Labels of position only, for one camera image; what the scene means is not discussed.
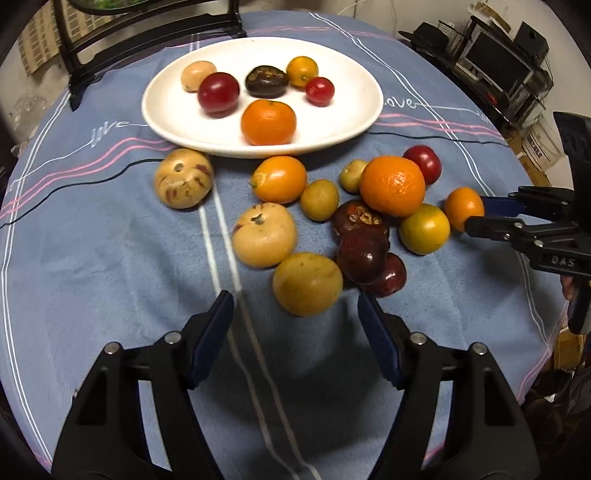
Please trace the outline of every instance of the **blue gripper pad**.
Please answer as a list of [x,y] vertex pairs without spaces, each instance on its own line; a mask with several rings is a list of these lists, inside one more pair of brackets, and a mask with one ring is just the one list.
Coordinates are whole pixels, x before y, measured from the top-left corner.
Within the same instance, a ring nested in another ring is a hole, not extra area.
[[379,369],[384,378],[394,386],[402,383],[402,374],[398,362],[398,349],[374,306],[365,293],[359,295],[357,301],[359,320],[378,360]]
[[484,214],[487,217],[516,217],[525,213],[525,206],[510,197],[482,197]]
[[232,294],[223,290],[207,314],[211,315],[211,319],[193,350],[190,376],[195,382],[195,386],[209,376],[226,333],[232,324],[234,318],[234,297]]

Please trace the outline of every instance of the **chair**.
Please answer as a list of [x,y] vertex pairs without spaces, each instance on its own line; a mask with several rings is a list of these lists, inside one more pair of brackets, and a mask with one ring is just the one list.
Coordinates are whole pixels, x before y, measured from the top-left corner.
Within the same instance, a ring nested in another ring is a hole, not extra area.
[[133,35],[105,50],[98,52],[88,63],[81,63],[79,54],[96,44],[99,40],[166,12],[206,3],[209,0],[110,0],[109,8],[96,8],[89,0],[69,0],[76,9],[92,15],[116,15],[116,18],[85,37],[73,42],[68,35],[63,3],[52,0],[56,15],[57,29],[60,35],[61,56],[70,74],[70,106],[76,110],[88,86],[100,80],[102,73],[109,67],[130,57],[150,54],[166,44],[181,38],[207,32],[207,37],[229,35],[234,38],[246,37],[238,11],[238,0],[228,0],[228,11],[224,14],[192,15],[181,20],[160,25]]

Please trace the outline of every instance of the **mandarin orange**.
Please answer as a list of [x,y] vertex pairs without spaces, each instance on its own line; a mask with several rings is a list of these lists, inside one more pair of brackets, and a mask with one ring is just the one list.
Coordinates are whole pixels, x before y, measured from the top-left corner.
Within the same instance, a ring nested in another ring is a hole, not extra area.
[[295,202],[306,188],[308,174],[305,166],[285,155],[267,158],[251,177],[254,194],[263,202]]
[[397,217],[412,215],[425,198],[425,179],[406,158],[374,158],[363,170],[359,191],[369,207]]
[[296,133],[296,113],[289,105],[274,100],[255,100],[244,113],[240,128],[252,145],[284,145]]
[[469,187],[460,187],[451,192],[444,209],[451,226],[460,232],[465,230],[466,220],[470,217],[484,216],[482,198]]

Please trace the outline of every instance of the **tablecloth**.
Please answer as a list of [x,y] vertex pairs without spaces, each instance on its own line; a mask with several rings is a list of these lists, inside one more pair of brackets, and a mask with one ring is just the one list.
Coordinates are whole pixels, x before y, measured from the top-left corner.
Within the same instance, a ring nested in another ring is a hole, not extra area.
[[[528,177],[497,130],[444,75],[382,31],[345,17],[257,12],[249,35],[299,38],[366,67],[384,92],[368,132],[304,155],[309,180],[336,180],[350,160],[402,154],[422,143],[443,163],[426,202],[459,186],[504,196]],[[229,231],[256,203],[252,160],[212,158],[216,186],[198,208],[174,211],[152,190],[157,163],[175,146],[145,124],[140,101],[167,64],[205,44],[166,48],[91,85],[72,112],[66,92],[18,162],[0,210],[0,379],[22,431],[49,468],[72,395],[103,345],[152,344],[209,308],[220,289],[236,294],[236,317],[210,378],[191,399],[228,480],[349,480],[370,473],[401,393],[381,378],[357,317],[355,290],[311,318],[286,314],[271,270],[232,252]],[[342,194],[342,201],[350,197]],[[330,255],[328,224],[299,207],[298,251]],[[381,300],[444,346],[485,342],[521,401],[551,351],[564,315],[558,278],[532,271],[507,244],[455,235],[439,251],[411,255],[395,233],[391,251],[407,286]],[[142,409],[154,462],[167,466],[149,385]],[[444,384],[427,459],[444,439]]]

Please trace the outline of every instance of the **monitor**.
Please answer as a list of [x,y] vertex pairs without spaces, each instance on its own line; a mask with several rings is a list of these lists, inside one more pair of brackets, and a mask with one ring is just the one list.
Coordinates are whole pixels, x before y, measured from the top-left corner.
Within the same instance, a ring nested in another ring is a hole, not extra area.
[[525,82],[531,70],[511,51],[481,31],[465,55],[478,71],[488,77],[507,95]]

